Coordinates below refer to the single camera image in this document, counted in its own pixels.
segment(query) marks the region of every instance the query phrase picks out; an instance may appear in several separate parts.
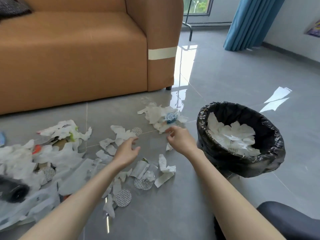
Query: metal rack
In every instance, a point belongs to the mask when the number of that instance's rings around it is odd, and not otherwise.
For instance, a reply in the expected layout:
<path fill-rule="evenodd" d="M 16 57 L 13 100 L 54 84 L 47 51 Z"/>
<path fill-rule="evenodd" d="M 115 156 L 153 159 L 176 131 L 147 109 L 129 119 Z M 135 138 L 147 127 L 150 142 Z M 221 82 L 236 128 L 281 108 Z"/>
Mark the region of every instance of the metal rack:
<path fill-rule="evenodd" d="M 216 22 L 216 23 L 189 23 L 188 24 L 188 17 L 189 17 L 189 13 L 190 13 L 190 7 L 191 7 L 191 3 L 192 3 L 192 0 L 190 0 L 190 3 L 189 3 L 189 8 L 188 8 L 188 12 L 186 14 L 186 21 L 185 22 L 182 22 L 182 24 L 184 26 L 187 26 L 189 29 L 190 29 L 190 35 L 189 35 L 189 41 L 191 41 L 192 39 L 192 26 L 193 27 L 211 27 L 211 26 L 214 26 L 214 25 L 208 25 L 208 24 L 230 24 L 230 22 Z"/>

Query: sofa seat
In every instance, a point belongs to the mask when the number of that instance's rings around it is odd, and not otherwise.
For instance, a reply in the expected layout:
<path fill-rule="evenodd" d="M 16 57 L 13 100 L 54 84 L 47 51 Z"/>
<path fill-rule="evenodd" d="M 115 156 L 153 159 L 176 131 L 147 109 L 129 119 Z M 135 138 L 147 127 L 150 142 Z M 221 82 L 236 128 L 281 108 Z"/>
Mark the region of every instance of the sofa seat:
<path fill-rule="evenodd" d="M 142 92 L 147 39 L 124 12 L 34 12 L 0 21 L 0 71 L 0 114 Z"/>

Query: person's left arm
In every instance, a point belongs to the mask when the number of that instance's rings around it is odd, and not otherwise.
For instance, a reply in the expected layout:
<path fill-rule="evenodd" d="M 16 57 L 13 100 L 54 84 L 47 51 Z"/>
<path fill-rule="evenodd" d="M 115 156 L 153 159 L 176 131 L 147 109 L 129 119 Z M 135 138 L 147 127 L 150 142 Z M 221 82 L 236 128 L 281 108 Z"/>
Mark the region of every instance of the person's left arm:
<path fill-rule="evenodd" d="M 134 141 L 137 139 L 132 137 L 123 142 L 110 164 L 35 224 L 20 240 L 77 239 L 114 177 L 137 157 L 140 147 L 132 149 L 132 144 L 135 144 Z"/>

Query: curtain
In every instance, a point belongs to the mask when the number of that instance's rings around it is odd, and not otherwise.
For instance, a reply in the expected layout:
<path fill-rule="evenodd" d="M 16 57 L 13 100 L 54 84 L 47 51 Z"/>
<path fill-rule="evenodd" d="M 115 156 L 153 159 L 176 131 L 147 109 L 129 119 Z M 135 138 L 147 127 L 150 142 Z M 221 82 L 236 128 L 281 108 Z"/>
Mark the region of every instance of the curtain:
<path fill-rule="evenodd" d="M 240 0 L 224 49 L 242 51 L 260 46 L 285 0 Z"/>

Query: white wall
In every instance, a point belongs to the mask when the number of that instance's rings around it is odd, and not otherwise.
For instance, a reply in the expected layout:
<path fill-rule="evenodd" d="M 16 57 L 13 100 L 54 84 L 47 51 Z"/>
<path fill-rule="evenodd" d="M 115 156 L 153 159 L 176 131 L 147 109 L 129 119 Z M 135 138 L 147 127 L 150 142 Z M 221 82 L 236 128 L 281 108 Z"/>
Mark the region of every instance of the white wall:
<path fill-rule="evenodd" d="M 304 34 L 320 19 L 320 0 L 285 0 L 265 42 L 320 62 L 320 38 Z"/>
<path fill-rule="evenodd" d="M 213 0 L 210 16 L 189 16 L 188 22 L 232 22 L 239 2 L 240 0 Z"/>

